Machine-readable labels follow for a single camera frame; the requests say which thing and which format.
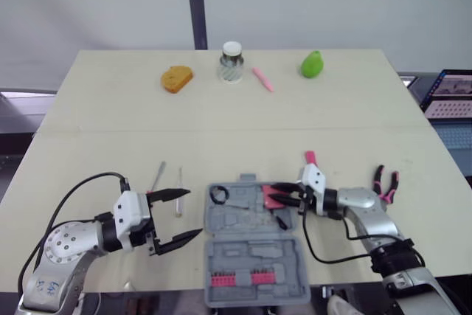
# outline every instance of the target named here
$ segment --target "laptop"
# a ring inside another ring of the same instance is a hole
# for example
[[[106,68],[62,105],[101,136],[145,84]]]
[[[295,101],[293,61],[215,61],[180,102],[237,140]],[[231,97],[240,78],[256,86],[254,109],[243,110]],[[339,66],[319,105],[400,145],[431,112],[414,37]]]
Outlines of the laptop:
[[[472,176],[472,70],[444,69],[420,107],[462,173]]]

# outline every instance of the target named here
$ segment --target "pink-handled pliers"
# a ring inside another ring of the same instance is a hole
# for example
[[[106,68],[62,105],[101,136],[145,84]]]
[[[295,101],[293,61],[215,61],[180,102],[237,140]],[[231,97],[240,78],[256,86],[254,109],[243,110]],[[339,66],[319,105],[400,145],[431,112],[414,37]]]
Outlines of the pink-handled pliers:
[[[382,179],[382,172],[384,171],[384,166],[379,165],[377,170],[375,171],[374,175],[374,187],[372,188],[375,193],[378,194],[378,197],[384,200],[386,203],[391,204],[393,203],[393,196],[395,192],[397,192],[398,182],[400,180],[400,174],[398,171],[394,171],[392,173],[392,183],[390,184],[389,191],[387,193],[382,192],[381,187],[381,179]]]

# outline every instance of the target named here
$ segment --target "pink pencil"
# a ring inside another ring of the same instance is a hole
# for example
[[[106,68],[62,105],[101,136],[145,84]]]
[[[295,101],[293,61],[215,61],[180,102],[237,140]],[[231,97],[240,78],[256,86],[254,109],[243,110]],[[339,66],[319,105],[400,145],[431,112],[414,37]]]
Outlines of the pink pencil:
[[[262,71],[259,68],[253,68],[252,72],[256,77],[259,78],[260,82],[264,85],[266,89],[268,89],[270,92],[274,92],[274,87],[272,86],[271,81],[262,73]]]

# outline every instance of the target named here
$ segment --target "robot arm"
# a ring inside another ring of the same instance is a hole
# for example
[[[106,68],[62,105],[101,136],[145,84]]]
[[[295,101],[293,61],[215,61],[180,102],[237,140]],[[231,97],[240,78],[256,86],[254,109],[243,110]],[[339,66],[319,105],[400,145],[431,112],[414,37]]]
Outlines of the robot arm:
[[[325,183],[325,175],[314,163],[305,166],[301,179],[291,187],[291,191],[297,191],[301,197],[300,215],[312,210],[328,218],[345,217],[353,222],[358,236],[374,235],[361,242],[371,257],[372,270],[381,274],[383,286],[404,314],[460,315],[423,261],[418,259],[411,239],[406,239],[386,214],[385,200],[367,188],[330,190],[325,188]],[[288,185],[282,183],[273,187],[291,192]],[[277,194],[271,197],[295,205],[292,198]]]
[[[154,201],[170,201],[188,192],[167,189],[144,195],[124,191],[114,205],[114,215],[107,212],[94,221],[73,221],[53,229],[16,314],[70,315],[96,258],[119,249],[129,252],[144,243],[151,255],[162,255],[191,241],[201,229],[177,235],[161,245],[150,212]]]

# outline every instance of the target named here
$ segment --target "white wall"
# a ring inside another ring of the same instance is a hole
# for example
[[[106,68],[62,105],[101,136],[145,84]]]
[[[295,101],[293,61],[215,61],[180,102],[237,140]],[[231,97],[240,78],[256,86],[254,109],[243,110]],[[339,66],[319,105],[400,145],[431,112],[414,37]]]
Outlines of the white wall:
[[[398,71],[472,67],[472,0],[205,0],[209,48],[382,48]]]
[[[79,49],[193,49],[188,0],[0,0],[0,89],[58,89]]]

